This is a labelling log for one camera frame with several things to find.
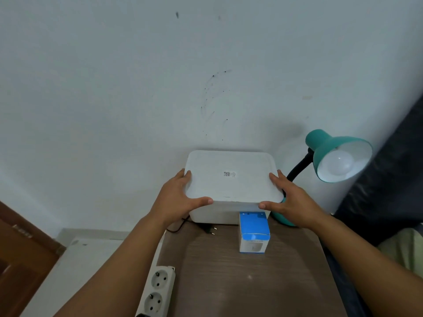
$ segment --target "blue box top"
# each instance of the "blue box top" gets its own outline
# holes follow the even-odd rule
[[[240,212],[239,225],[241,229],[242,238],[245,240],[270,239],[269,224],[267,223],[267,218],[264,211]]]

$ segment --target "green cloth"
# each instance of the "green cloth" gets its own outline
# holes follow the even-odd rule
[[[404,268],[423,278],[423,236],[413,228],[402,229],[378,249]]]

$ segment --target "metal hinge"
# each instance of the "metal hinge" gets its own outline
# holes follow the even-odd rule
[[[21,234],[23,234],[26,238],[32,238],[32,235],[26,231],[25,229],[19,227],[18,225],[13,225],[12,226],[13,229],[16,229],[18,232],[20,232]]]

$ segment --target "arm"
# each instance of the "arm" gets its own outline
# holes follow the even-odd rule
[[[209,197],[190,199],[184,186],[191,172],[184,169],[161,188],[149,214],[90,280],[55,314],[55,317],[134,317],[143,294],[157,245],[167,226],[198,207]]]
[[[270,179],[286,192],[286,202],[261,202],[261,209],[282,213],[292,223],[318,235],[375,316],[423,316],[423,279],[326,214],[280,170],[278,175],[270,174]]]

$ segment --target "white light bulb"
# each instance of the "white light bulb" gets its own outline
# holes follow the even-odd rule
[[[327,170],[335,176],[346,175],[354,165],[354,158],[346,151],[333,150],[325,157]]]

